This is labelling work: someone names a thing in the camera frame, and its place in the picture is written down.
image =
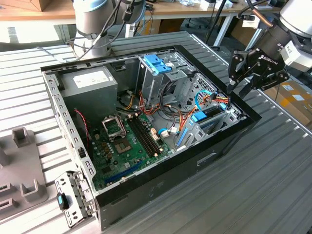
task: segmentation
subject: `table leg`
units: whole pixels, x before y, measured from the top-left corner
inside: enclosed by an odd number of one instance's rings
[[[225,35],[226,31],[228,30],[233,17],[234,17],[234,15],[229,15],[225,18],[223,25],[220,29],[220,32],[215,39],[214,46],[219,46],[221,44],[222,39],[224,38],[224,35]]]
[[[134,33],[135,33],[135,29],[136,29],[136,24],[132,23],[132,24],[126,24],[126,38],[132,38]]]
[[[257,39],[258,39],[259,35],[261,34],[262,30],[263,30],[262,28],[258,28],[255,31],[253,37],[251,38],[250,42],[248,43],[248,45],[247,45],[247,47],[245,49],[245,51],[249,50],[250,48],[252,48],[254,46],[254,44],[257,41]]]

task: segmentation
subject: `blue plastic latch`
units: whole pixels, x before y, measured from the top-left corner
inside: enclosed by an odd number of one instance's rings
[[[58,203],[59,203],[59,204],[62,204],[62,203],[63,203],[63,199],[62,199],[62,196],[61,196],[61,195],[58,196]]]
[[[225,111],[226,110],[226,108],[227,108],[227,106],[224,104],[224,103],[221,103],[220,104],[220,107]]]
[[[199,111],[192,115],[192,120],[194,120],[195,122],[198,122],[206,117],[207,116],[202,111]]]
[[[156,74],[163,74],[172,70],[171,67],[167,67],[163,60],[157,55],[145,55],[144,59]]]

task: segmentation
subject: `ram slot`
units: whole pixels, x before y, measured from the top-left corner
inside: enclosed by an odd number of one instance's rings
[[[159,148],[154,143],[151,136],[145,131],[145,128],[140,120],[134,118],[129,120],[128,124],[150,157],[153,157],[155,154],[160,154]]]

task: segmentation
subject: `motherboard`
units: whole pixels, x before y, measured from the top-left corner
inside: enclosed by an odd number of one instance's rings
[[[141,114],[131,119],[108,121],[103,126],[91,129],[93,164],[97,171],[93,178],[96,190],[113,184],[131,173],[157,162],[174,151],[160,138],[153,138],[153,127],[148,118]],[[115,138],[114,133],[125,134]]]

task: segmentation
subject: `gray power supply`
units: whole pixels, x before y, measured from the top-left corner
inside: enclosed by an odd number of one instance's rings
[[[60,93],[68,110],[92,113],[88,117],[91,125],[114,113],[117,82],[105,66],[64,74],[59,82],[64,86]]]

